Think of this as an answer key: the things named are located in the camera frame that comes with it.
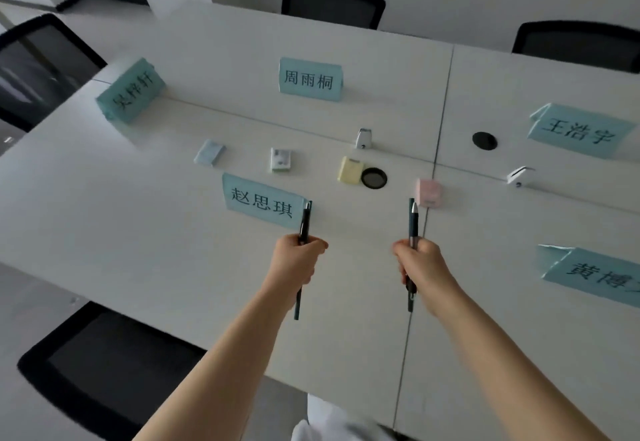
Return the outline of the person's left hand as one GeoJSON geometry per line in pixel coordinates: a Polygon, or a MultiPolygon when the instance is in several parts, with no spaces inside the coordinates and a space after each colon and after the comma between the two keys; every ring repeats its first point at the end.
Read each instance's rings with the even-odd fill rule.
{"type": "Polygon", "coordinates": [[[299,235],[287,234],[276,242],[264,285],[267,289],[281,292],[293,301],[303,286],[295,280],[295,246],[300,243],[299,235]]]}

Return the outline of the person's right hand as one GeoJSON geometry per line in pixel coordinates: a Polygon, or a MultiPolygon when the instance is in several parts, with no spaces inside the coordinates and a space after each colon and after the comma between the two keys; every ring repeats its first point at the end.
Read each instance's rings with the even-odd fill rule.
{"type": "Polygon", "coordinates": [[[410,246],[409,239],[401,239],[392,245],[399,263],[403,283],[411,280],[425,308],[439,320],[444,319],[459,296],[461,288],[450,272],[440,247],[423,237],[417,246],[410,246]]]}

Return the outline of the person's right forearm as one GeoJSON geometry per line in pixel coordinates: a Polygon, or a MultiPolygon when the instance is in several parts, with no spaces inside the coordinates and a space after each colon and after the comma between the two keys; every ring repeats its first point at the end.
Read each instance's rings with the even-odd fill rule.
{"type": "Polygon", "coordinates": [[[611,441],[456,282],[424,298],[511,441],[611,441]]]}

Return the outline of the person's left forearm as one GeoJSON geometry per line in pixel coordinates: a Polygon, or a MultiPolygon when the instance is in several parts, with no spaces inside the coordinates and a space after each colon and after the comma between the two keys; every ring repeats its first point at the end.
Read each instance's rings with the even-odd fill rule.
{"type": "Polygon", "coordinates": [[[268,275],[215,345],[133,441],[241,441],[300,284],[268,275]]]}

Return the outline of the teal paper name card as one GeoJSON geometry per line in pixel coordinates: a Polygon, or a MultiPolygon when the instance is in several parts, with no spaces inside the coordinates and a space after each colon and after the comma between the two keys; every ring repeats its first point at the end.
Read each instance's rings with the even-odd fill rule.
{"type": "Polygon", "coordinates": [[[131,123],[166,88],[164,79],[145,58],[137,60],[95,102],[109,122],[131,123]]]}
{"type": "Polygon", "coordinates": [[[548,103],[530,115],[529,140],[604,160],[621,157],[640,124],[573,106],[548,103]]]}
{"type": "Polygon", "coordinates": [[[536,253],[543,280],[640,308],[640,262],[551,244],[539,244],[536,253]]]}
{"type": "Polygon", "coordinates": [[[297,229],[308,200],[298,194],[223,172],[223,196],[228,210],[297,229]]]}
{"type": "Polygon", "coordinates": [[[339,102],[344,73],[341,65],[282,57],[278,68],[280,93],[339,102]]]}

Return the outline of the pink eraser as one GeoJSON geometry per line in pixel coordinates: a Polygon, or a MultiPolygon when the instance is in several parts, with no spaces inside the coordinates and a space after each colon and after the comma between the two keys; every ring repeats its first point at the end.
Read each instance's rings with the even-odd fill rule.
{"type": "Polygon", "coordinates": [[[434,179],[417,179],[414,201],[420,208],[439,208],[442,203],[442,185],[434,179]]]}

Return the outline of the yellow eraser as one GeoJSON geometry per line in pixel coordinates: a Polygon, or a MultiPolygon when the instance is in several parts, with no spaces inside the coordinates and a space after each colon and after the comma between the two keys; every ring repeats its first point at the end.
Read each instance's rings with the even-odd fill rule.
{"type": "Polygon", "coordinates": [[[363,161],[344,156],[340,162],[337,180],[347,185],[361,185],[364,169],[363,161]]]}

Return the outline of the white green eraser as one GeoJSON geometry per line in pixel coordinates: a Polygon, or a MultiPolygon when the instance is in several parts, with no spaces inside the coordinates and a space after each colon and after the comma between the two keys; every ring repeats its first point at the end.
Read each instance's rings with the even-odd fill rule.
{"type": "Polygon", "coordinates": [[[272,147],[269,170],[271,173],[287,173],[292,169],[292,150],[272,147]]]}

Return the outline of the light blue eraser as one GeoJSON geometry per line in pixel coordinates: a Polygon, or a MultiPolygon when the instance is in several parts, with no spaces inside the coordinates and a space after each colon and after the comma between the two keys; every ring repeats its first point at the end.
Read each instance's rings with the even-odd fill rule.
{"type": "Polygon", "coordinates": [[[204,141],[198,152],[196,153],[193,162],[197,165],[205,167],[214,167],[221,154],[224,153],[226,146],[218,144],[211,139],[204,141]]]}

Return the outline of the person's white clothing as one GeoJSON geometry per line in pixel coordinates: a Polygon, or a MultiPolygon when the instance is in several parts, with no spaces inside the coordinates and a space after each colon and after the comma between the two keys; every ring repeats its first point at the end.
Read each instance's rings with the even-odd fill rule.
{"type": "Polygon", "coordinates": [[[311,394],[307,417],[292,430],[291,441],[397,441],[393,430],[352,414],[311,394]]]}

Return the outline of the black mesh office chair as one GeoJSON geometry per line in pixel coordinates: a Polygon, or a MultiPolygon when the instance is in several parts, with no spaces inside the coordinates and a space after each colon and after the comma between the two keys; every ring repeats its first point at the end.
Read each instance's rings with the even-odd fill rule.
{"type": "Polygon", "coordinates": [[[52,13],[0,34],[0,120],[32,131],[107,62],[52,13]]]}
{"type": "Polygon", "coordinates": [[[512,53],[640,74],[640,30],[588,21],[522,24],[512,53]]]}
{"type": "Polygon", "coordinates": [[[282,0],[281,14],[377,30],[385,0],[282,0]]]}
{"type": "Polygon", "coordinates": [[[132,441],[205,350],[88,302],[20,357],[50,404],[105,441],[132,441]]]}

